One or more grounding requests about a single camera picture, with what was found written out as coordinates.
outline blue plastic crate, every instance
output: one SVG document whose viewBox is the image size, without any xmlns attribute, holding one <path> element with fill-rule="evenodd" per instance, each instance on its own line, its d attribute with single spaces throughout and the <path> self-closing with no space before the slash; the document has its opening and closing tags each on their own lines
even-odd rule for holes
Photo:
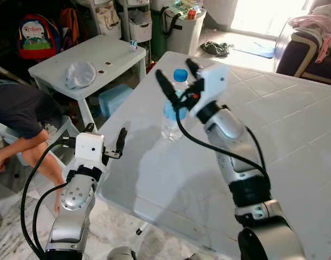
<svg viewBox="0 0 331 260">
<path fill-rule="evenodd" d="M 99 95 L 101 113 L 109 118 L 116 109 L 127 99 L 133 90 L 126 84 L 118 85 Z"/>
</svg>

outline person's arm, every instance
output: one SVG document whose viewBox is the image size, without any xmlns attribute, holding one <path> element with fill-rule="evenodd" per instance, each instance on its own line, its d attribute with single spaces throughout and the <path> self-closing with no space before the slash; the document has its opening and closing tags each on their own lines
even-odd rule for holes
<svg viewBox="0 0 331 260">
<path fill-rule="evenodd" d="M 19 138 L 16 142 L 11 145 L 0 149 L 0 170 L 4 167 L 5 159 L 15 155 L 16 153 L 23 152 L 32 147 L 35 147 L 48 139 L 48 133 L 45 130 L 41 130 L 40 133 L 31 138 L 25 139 L 23 137 Z"/>
</svg>

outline pink cloth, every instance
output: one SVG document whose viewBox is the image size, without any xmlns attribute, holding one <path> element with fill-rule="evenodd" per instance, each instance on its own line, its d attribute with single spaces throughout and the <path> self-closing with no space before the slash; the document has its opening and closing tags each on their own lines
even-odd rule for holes
<svg viewBox="0 0 331 260">
<path fill-rule="evenodd" d="M 331 18 L 325 15 L 305 15 L 291 19 L 288 22 L 293 28 L 312 27 L 314 25 L 321 28 L 323 44 L 316 59 L 316 63 L 321 63 L 326 57 L 327 50 L 331 44 Z"/>
</svg>

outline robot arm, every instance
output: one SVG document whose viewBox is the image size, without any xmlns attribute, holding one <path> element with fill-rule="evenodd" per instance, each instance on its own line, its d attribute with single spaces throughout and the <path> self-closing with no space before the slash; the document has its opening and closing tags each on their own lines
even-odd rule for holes
<svg viewBox="0 0 331 260">
<path fill-rule="evenodd" d="M 70 170 L 68 185 L 61 194 L 61 209 L 50 231 L 45 248 L 46 260 L 80 260 L 85 251 L 89 214 L 94 207 L 94 192 L 105 173 L 109 158 L 122 156 L 127 131 L 123 128 L 116 150 L 105 151 L 102 135 L 80 133 L 75 144 L 75 169 Z"/>
<path fill-rule="evenodd" d="M 219 107 L 216 103 L 225 89 L 226 65 L 203 68 L 191 59 L 186 63 L 197 81 L 185 91 L 184 101 L 177 98 L 172 84 L 161 70 L 156 71 L 156 77 L 174 108 L 187 107 L 191 116 L 196 116 L 204 124 L 210 144 L 225 151 L 217 152 L 216 149 L 216 156 L 232 193 L 236 220 L 243 226 L 238 235 L 241 258 L 304 260 L 297 235 L 288 224 L 279 202 L 272 199 L 269 178 L 265 169 L 260 167 L 262 158 L 248 129 L 227 106 Z"/>
</svg>

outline person's leg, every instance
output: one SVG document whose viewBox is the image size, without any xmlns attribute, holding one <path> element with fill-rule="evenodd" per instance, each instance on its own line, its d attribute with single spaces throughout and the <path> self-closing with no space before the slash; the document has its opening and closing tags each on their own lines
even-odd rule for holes
<svg viewBox="0 0 331 260">
<path fill-rule="evenodd" d="M 47 147 L 47 144 L 43 142 L 31 149 L 23 151 L 22 155 L 24 160 L 31 167 L 34 167 Z M 47 178 L 49 178 L 55 186 L 65 183 L 62 177 L 62 170 L 59 164 L 57 163 L 56 159 L 50 154 L 47 154 L 45 156 L 38 168 L 38 171 Z M 62 189 L 56 191 L 55 212 L 59 212 L 61 191 Z"/>
</svg>

